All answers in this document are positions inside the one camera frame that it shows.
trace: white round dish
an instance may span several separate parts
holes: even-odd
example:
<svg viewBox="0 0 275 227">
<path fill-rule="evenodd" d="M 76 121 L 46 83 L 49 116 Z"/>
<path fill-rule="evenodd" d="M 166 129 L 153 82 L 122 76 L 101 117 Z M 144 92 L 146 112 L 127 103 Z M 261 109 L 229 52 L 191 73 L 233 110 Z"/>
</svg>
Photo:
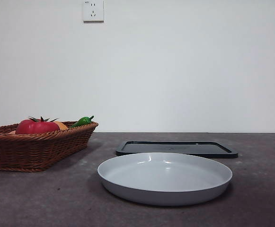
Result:
<svg viewBox="0 0 275 227">
<path fill-rule="evenodd" d="M 139 153 L 104 161 L 104 187 L 126 200 L 159 206 L 205 202 L 222 194 L 232 171 L 219 162 L 175 153 Z"/>
</svg>

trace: green chili pepper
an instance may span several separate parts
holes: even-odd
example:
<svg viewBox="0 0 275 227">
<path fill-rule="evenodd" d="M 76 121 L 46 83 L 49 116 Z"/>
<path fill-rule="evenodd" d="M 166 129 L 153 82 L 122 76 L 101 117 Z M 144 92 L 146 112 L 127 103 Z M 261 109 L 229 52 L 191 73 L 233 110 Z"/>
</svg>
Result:
<svg viewBox="0 0 275 227">
<path fill-rule="evenodd" d="M 80 118 L 77 122 L 75 122 L 73 125 L 70 126 L 70 128 L 74 128 L 74 127 L 78 127 L 78 126 L 82 126 L 82 125 L 86 125 L 86 124 L 91 124 L 91 119 L 92 117 L 82 117 Z"/>
</svg>

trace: white wall outlet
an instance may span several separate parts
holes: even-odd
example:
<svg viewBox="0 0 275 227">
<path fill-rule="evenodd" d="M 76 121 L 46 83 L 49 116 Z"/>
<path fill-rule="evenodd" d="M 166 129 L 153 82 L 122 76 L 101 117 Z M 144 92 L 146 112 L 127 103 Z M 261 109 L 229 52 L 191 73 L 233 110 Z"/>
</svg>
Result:
<svg viewBox="0 0 275 227">
<path fill-rule="evenodd" d="M 104 22 L 104 1 L 84 0 L 82 14 L 83 21 Z"/>
</svg>

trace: brown wicker basket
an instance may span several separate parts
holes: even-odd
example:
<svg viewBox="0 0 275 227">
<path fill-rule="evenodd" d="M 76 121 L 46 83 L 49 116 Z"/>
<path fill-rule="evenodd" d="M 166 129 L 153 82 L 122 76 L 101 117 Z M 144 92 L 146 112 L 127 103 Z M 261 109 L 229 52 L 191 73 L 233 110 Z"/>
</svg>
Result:
<svg viewBox="0 0 275 227">
<path fill-rule="evenodd" d="M 75 122 L 63 122 L 70 126 Z M 87 147 L 98 123 L 42 134 L 8 134 L 18 124 L 0 126 L 0 170 L 41 172 Z"/>
</svg>

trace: white wall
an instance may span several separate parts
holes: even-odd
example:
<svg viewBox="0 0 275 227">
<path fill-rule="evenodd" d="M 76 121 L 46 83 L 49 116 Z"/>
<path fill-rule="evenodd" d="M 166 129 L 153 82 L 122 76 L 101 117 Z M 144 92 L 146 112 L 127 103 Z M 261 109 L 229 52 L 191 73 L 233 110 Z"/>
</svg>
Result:
<svg viewBox="0 0 275 227">
<path fill-rule="evenodd" d="M 0 125 L 275 132 L 275 0 L 0 0 Z"/>
</svg>

